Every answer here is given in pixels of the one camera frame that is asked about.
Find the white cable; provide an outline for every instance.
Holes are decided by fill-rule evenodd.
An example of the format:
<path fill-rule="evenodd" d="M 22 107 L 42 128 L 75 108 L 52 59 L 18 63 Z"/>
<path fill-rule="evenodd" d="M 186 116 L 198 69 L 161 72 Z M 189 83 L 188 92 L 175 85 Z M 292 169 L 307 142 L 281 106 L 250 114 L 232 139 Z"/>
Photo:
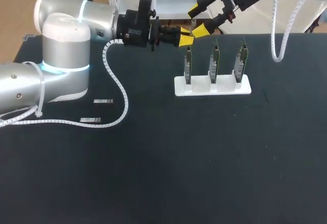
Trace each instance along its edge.
<path fill-rule="evenodd" d="M 19 121 L 22 120 L 22 119 L 25 119 L 27 118 L 28 116 L 30 116 L 31 114 L 33 114 L 35 111 L 37 110 L 37 105 L 36 106 L 33 106 L 31 109 L 29 109 L 27 112 L 17 116 L 17 117 L 14 117 L 14 118 L 11 118 L 11 119 L 8 119 L 8 120 L 2 120 L 0 122 L 0 128 L 1 127 L 5 127 L 7 125 L 11 125 L 11 124 L 16 124 L 16 123 L 20 123 Z"/>
<path fill-rule="evenodd" d="M 279 57 L 276 56 L 276 47 L 275 47 L 275 31 L 276 31 L 276 16 L 277 16 L 277 0 L 273 0 L 273 9 L 272 9 L 272 31 L 271 31 L 271 53 L 272 58 L 275 62 L 281 62 L 284 58 L 286 46 L 287 46 L 287 40 L 291 33 L 292 26 L 295 22 L 295 18 L 297 14 L 299 13 L 300 9 L 302 8 L 303 4 L 306 2 L 306 0 L 300 0 L 295 7 L 293 13 L 291 14 L 290 20 L 288 22 L 286 31 L 283 36 L 281 51 L 279 53 Z"/>
<path fill-rule="evenodd" d="M 40 69 L 40 67 L 36 63 L 30 62 L 30 61 L 25 61 L 25 62 L 23 62 L 23 64 L 31 64 L 32 66 L 34 66 L 35 69 L 37 70 L 37 72 L 39 73 L 39 76 L 40 76 L 40 81 L 41 81 L 40 101 L 39 101 L 37 111 L 35 112 L 36 117 L 40 118 L 40 117 L 42 117 L 42 108 L 43 108 L 44 96 L 45 96 L 44 75 L 43 75 L 42 70 Z"/>
<path fill-rule="evenodd" d="M 121 121 L 123 121 L 123 119 L 125 118 L 125 116 L 127 114 L 127 111 L 128 111 L 128 97 L 127 97 L 127 94 L 126 94 L 126 91 L 125 91 L 124 87 L 122 86 L 122 84 L 120 83 L 118 78 L 115 76 L 115 74 L 112 72 L 112 70 L 110 69 L 110 67 L 108 65 L 108 62 L 107 62 L 107 51 L 114 44 L 124 44 L 124 43 L 123 43 L 123 41 L 121 39 L 115 39 L 115 40 L 111 40 L 110 42 L 108 42 L 106 44 L 106 46 L 104 47 L 104 49 L 103 49 L 102 59 L 103 59 L 103 63 L 104 63 L 104 66 L 105 66 L 107 72 L 113 78 L 115 83 L 118 85 L 119 89 L 121 90 L 121 92 L 123 94 L 124 101 L 125 101 L 124 111 L 123 111 L 122 115 L 116 121 L 114 121 L 112 123 L 108 123 L 108 124 L 101 124 L 101 125 L 85 124 L 85 123 L 78 123 L 78 122 L 67 121 L 67 120 L 58 120 L 58 119 L 20 121 L 20 120 L 28 117 L 29 115 L 31 115 L 33 112 L 36 111 L 37 106 L 34 106 L 31 110 L 29 110 L 28 112 L 26 112 L 26 113 L 24 113 L 24 114 L 22 114 L 22 115 L 20 115 L 20 116 L 18 116 L 16 118 L 9 119 L 9 120 L 6 120 L 4 122 L 0 122 L 0 127 L 6 126 L 6 125 L 27 125 L 27 124 L 39 124 L 39 123 L 63 123 L 63 124 L 86 127 L 86 128 L 109 128 L 109 127 L 113 127 L 113 126 L 119 124 Z"/>

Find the white holder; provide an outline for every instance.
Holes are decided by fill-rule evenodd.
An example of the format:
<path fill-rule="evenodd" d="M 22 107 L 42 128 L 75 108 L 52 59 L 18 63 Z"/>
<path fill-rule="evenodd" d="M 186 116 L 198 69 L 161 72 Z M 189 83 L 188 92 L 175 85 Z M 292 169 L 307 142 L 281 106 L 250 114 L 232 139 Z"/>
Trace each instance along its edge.
<path fill-rule="evenodd" d="M 176 96 L 214 96 L 214 95 L 249 95 L 251 85 L 247 75 L 242 83 L 237 83 L 234 71 L 231 75 L 218 75 L 216 84 L 211 84 L 207 76 L 192 76 L 191 84 L 186 84 L 185 77 L 175 77 Z"/>

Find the white spiral cable wrap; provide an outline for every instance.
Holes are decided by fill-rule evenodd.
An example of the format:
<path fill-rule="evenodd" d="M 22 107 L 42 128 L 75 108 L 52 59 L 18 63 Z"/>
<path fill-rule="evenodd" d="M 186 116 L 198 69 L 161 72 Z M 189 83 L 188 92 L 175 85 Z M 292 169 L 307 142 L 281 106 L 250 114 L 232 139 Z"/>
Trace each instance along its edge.
<path fill-rule="evenodd" d="M 272 58 L 275 62 L 281 62 L 284 58 L 286 46 L 287 46 L 287 41 L 288 37 L 291 33 L 291 29 L 293 27 L 293 24 L 295 22 L 295 18 L 297 14 L 299 13 L 300 9 L 304 5 L 306 0 L 300 0 L 298 4 L 296 5 L 293 13 L 291 14 L 290 20 L 288 22 L 286 31 L 283 36 L 283 41 L 282 41 L 282 47 L 281 51 L 279 53 L 279 57 L 276 56 L 276 47 L 275 47 L 275 31 L 276 31 L 276 16 L 277 16 L 277 0 L 273 0 L 273 9 L 272 9 L 272 31 L 271 31 L 271 53 L 272 53 Z"/>
<path fill-rule="evenodd" d="M 118 88 L 121 90 L 121 92 L 123 94 L 123 97 L 124 97 L 124 102 L 125 102 L 124 111 L 123 111 L 122 115 L 116 121 L 114 121 L 112 123 L 108 123 L 108 124 L 101 124 L 101 125 L 85 124 L 85 123 L 78 123 L 78 122 L 67 121 L 67 120 L 58 120 L 58 119 L 21 121 L 22 119 L 28 117 L 29 115 L 33 114 L 37 110 L 38 106 L 34 106 L 28 112 L 26 112 L 26 113 L 24 113 L 24 114 L 22 114 L 20 116 L 17 116 L 15 118 L 8 119 L 8 120 L 2 121 L 2 122 L 0 120 L 0 127 L 4 127 L 4 126 L 7 126 L 7 125 L 28 125 L 28 124 L 39 124 L 39 123 L 62 123 L 62 124 L 80 126 L 80 127 L 85 127 L 85 128 L 109 128 L 109 127 L 113 127 L 113 126 L 119 124 L 126 117 L 126 114 L 127 114 L 127 111 L 128 111 L 128 97 L 127 97 L 126 91 L 125 91 L 124 87 L 122 86 L 121 82 L 118 80 L 118 78 L 115 76 L 115 74 L 112 72 L 112 70 L 110 69 L 110 67 L 108 65 L 107 51 L 114 44 L 124 44 L 124 43 L 123 43 L 123 41 L 121 39 L 115 39 L 115 40 L 111 40 L 110 42 L 108 42 L 106 44 L 106 46 L 104 47 L 104 49 L 103 49 L 102 59 L 103 59 L 103 63 L 104 63 L 104 66 L 105 66 L 107 72 L 113 78 L 113 80 L 117 84 Z"/>

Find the black table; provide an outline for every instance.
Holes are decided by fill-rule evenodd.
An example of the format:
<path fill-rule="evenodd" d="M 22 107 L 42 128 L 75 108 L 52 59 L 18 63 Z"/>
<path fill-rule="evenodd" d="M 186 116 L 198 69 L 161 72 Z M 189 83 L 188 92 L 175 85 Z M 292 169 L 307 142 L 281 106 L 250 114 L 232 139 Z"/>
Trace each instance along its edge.
<path fill-rule="evenodd" d="M 217 38 L 228 74 L 242 36 Z M 2 128 L 0 223 L 326 223 L 327 35 L 291 35 L 278 64 L 268 35 L 246 40 L 249 96 L 175 97 L 185 49 L 114 46 L 109 64 L 130 99 L 121 124 Z M 196 41 L 193 75 L 207 72 L 214 41 Z M 87 95 L 47 104 L 43 118 L 120 116 L 102 47 L 91 46 Z M 15 59 L 41 60 L 40 37 Z"/>

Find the white label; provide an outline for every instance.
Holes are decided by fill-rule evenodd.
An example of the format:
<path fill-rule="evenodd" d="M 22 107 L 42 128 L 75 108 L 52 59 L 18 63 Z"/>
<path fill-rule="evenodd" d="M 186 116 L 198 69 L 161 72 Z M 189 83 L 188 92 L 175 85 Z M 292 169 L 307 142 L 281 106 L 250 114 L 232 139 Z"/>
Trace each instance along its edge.
<path fill-rule="evenodd" d="M 81 118 L 81 123 L 100 123 L 101 118 Z"/>
<path fill-rule="evenodd" d="M 94 104 L 113 104 L 113 100 L 94 100 Z"/>

